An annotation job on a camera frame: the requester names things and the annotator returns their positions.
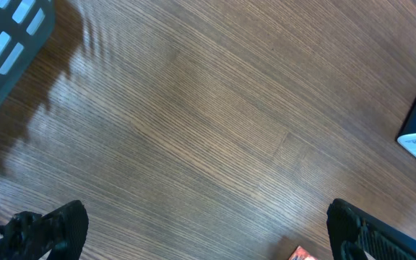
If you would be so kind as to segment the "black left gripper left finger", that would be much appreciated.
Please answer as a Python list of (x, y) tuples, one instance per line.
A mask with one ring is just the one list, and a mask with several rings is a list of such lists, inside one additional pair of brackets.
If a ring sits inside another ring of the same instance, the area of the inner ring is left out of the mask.
[(87, 239), (89, 218), (81, 201), (42, 215), (19, 212), (0, 224), (0, 260), (78, 260)]

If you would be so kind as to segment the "orange red snack packet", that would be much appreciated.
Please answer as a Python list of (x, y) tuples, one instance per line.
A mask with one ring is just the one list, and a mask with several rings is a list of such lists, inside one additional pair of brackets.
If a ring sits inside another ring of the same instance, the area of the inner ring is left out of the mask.
[(310, 255), (309, 252), (307, 252), (307, 250), (305, 250), (303, 247), (298, 246), (290, 255), (288, 260), (318, 260), (318, 259)]

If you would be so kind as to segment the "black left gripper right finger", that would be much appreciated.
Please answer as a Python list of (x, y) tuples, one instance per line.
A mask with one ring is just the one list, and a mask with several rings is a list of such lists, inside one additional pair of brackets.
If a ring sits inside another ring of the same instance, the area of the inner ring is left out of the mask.
[(343, 199), (327, 209), (332, 256), (343, 259), (416, 259), (416, 240)]

